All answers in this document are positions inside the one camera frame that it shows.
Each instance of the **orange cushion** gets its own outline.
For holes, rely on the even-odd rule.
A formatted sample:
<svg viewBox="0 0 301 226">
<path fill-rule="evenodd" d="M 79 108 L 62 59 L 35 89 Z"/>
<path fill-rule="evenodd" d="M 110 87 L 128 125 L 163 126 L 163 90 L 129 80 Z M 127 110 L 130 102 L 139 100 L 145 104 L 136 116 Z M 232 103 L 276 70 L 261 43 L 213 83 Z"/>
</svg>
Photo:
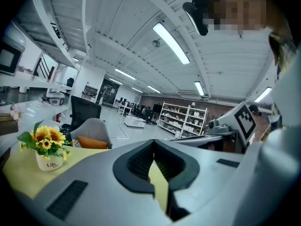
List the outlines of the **orange cushion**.
<svg viewBox="0 0 301 226">
<path fill-rule="evenodd" d="M 78 137 L 79 144 L 83 148 L 89 149 L 107 149 L 108 143 L 105 141 L 95 140 L 88 137 Z"/>
</svg>

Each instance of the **white shelving unit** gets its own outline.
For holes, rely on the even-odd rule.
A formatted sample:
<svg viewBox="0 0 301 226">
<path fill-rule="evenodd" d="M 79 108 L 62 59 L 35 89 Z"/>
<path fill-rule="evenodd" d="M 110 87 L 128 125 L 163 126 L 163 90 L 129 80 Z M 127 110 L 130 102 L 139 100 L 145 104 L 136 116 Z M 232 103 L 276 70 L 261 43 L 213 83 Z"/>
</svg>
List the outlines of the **white shelving unit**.
<svg viewBox="0 0 301 226">
<path fill-rule="evenodd" d="M 201 110 L 191 108 L 190 105 L 185 107 L 181 105 L 167 104 L 164 102 L 157 125 L 173 134 L 176 134 L 176 131 L 179 131 L 179 138 L 182 137 L 183 132 L 187 132 L 193 136 L 199 136 L 203 131 L 207 115 L 207 109 Z"/>
<path fill-rule="evenodd" d="M 71 87 L 59 84 L 56 82 L 47 82 L 41 78 L 34 76 L 32 79 L 27 80 L 18 78 L 11 75 L 0 75 L 0 86 L 23 86 L 23 87 L 35 87 L 35 88 L 47 88 L 47 89 L 59 89 L 59 90 L 72 90 Z"/>
</svg>

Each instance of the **black chair back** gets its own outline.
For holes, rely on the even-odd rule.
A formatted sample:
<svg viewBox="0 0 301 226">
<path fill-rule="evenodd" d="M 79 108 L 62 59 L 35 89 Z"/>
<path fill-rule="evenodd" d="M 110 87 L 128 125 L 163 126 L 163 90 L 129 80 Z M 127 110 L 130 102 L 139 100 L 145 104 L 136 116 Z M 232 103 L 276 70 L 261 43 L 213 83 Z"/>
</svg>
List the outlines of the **black chair back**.
<svg viewBox="0 0 301 226">
<path fill-rule="evenodd" d="M 72 122 L 70 131 L 80 127 L 87 119 L 99 118 L 102 107 L 94 102 L 71 96 Z"/>
</svg>

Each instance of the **white ceiling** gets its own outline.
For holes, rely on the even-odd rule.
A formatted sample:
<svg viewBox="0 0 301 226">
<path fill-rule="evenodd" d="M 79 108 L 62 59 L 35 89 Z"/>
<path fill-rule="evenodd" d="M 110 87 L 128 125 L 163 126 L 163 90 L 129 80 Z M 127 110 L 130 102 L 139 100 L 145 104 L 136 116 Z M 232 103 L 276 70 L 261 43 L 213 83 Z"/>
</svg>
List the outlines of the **white ceiling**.
<svg viewBox="0 0 301 226">
<path fill-rule="evenodd" d="M 107 70 L 128 87 L 154 95 L 180 97 L 179 91 L 197 91 L 200 81 L 211 100 L 252 102 L 274 85 L 269 30 L 215 31 L 200 36 L 184 13 L 191 0 L 49 0 L 50 11 L 69 48 L 92 51 L 87 63 Z M 183 65 L 152 30 L 162 22 L 190 60 Z M 152 45 L 159 40 L 160 47 Z M 115 71 L 118 68 L 136 78 Z M 271 104 L 266 98 L 261 103 Z"/>
</svg>

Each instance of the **gray chair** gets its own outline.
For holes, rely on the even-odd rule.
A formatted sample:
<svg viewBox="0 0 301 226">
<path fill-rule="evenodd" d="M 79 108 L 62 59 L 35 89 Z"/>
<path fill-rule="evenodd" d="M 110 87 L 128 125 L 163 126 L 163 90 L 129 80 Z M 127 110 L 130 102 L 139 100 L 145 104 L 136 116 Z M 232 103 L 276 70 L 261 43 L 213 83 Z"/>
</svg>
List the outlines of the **gray chair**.
<svg viewBox="0 0 301 226">
<path fill-rule="evenodd" d="M 108 143 L 108 149 L 112 149 L 112 143 L 108 134 L 108 130 L 104 122 L 98 118 L 90 118 L 86 120 L 76 130 L 70 132 L 71 138 L 77 140 L 80 137 L 88 137 L 95 140 L 101 140 Z"/>
</svg>

